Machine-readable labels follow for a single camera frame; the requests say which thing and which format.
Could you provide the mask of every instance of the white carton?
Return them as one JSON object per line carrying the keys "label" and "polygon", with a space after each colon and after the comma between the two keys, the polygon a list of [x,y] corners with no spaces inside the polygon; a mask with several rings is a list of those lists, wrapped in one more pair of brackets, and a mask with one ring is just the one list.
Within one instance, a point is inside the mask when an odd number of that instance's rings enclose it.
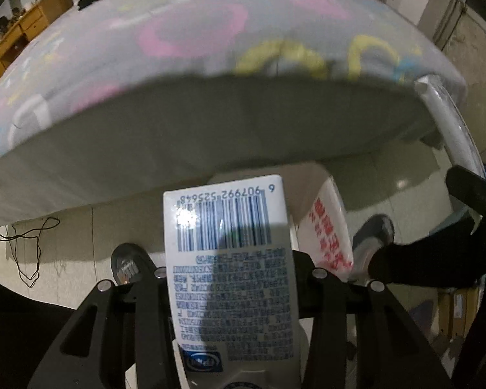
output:
{"label": "white carton", "polygon": [[315,162],[218,174],[210,183],[277,174],[283,178],[291,216],[292,247],[311,256],[346,282],[353,268],[353,246],[346,211],[333,177]]}
{"label": "white carton", "polygon": [[281,177],[164,193],[167,279],[190,387],[301,386]]}

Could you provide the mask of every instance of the barcode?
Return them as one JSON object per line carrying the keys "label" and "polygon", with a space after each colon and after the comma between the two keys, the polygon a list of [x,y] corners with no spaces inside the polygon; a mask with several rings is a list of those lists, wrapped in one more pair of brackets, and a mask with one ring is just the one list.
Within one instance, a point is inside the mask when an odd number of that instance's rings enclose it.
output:
{"label": "barcode", "polygon": [[266,195],[177,203],[178,251],[193,252],[272,243]]}

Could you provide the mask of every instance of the gray shoe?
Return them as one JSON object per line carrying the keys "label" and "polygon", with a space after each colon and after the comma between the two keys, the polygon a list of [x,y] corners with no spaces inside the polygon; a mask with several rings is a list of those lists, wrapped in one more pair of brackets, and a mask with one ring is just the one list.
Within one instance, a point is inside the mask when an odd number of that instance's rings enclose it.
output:
{"label": "gray shoe", "polygon": [[362,225],[353,237],[353,270],[350,281],[369,279],[368,267],[374,253],[394,241],[394,224],[387,215],[378,214]]}

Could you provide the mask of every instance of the patterned bedding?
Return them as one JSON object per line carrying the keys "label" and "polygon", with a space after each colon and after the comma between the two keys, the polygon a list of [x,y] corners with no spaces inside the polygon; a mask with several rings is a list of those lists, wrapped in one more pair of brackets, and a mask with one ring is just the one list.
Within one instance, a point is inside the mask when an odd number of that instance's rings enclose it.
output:
{"label": "patterned bedding", "polygon": [[0,79],[0,225],[421,138],[434,128],[412,84],[429,73],[463,100],[454,66],[375,0],[72,9]]}

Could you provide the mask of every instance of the black cable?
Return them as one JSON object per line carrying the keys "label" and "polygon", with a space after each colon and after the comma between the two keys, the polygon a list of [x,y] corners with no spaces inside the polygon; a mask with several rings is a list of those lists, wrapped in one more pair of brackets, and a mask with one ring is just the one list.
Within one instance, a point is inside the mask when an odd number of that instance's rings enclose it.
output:
{"label": "black cable", "polygon": [[[45,227],[45,224],[47,224],[47,222],[50,219],[57,221],[57,223],[54,224],[53,226]],[[51,229],[57,227],[60,223],[61,223],[61,221],[59,219],[54,218],[53,216],[49,216],[47,219],[45,219],[45,222],[43,223],[41,228],[32,228],[31,230],[26,231],[23,234],[18,235],[16,228],[14,227],[13,224],[11,224],[11,226],[14,229],[14,236],[11,236],[11,237],[9,236],[9,231],[7,230],[7,227],[6,227],[6,234],[7,235],[5,236],[5,235],[0,234],[0,237],[1,237],[0,241],[8,242],[9,246],[11,247],[11,254],[12,254],[14,262],[16,263],[17,268],[18,268],[18,276],[20,277],[22,282],[25,285],[27,285],[27,287],[29,287],[29,288],[34,287],[34,284],[40,278],[40,257],[41,257],[40,237],[41,237],[41,232],[43,230],[51,230]],[[39,231],[38,235],[27,236],[27,234],[29,234],[33,231]],[[17,256],[17,241],[18,241],[18,239],[26,239],[26,240],[36,239],[36,270],[30,277],[28,277],[19,267],[18,256]]]}

